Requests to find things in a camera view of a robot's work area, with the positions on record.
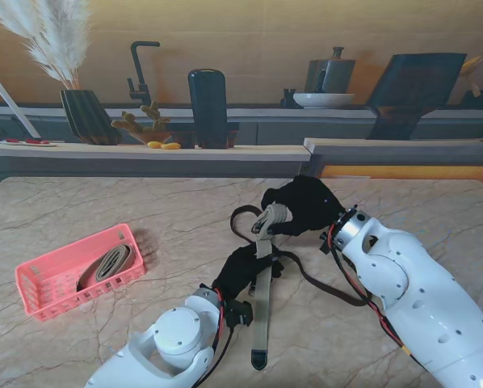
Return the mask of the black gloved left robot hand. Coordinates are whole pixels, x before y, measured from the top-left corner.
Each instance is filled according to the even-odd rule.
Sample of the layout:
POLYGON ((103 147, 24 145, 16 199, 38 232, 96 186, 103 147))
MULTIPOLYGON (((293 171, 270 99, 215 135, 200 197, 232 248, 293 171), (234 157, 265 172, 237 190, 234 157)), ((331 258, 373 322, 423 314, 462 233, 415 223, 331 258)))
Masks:
POLYGON ((219 291, 225 301, 235 299, 260 272, 271 268, 273 278, 281 277, 284 266, 271 255, 257 258, 256 243, 239 247, 225 261, 218 277, 212 282, 212 288, 219 291))

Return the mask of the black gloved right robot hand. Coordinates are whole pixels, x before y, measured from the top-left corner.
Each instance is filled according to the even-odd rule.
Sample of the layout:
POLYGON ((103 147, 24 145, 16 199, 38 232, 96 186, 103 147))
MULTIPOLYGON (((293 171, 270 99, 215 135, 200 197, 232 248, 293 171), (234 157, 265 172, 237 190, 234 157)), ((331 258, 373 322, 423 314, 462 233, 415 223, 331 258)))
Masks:
POLYGON ((273 224, 270 234, 299 236, 309 230, 323 230, 339 219, 345 212, 336 196, 323 182, 314 177, 298 175, 281 188, 265 191, 261 206, 284 205, 292 214, 291 221, 273 224))

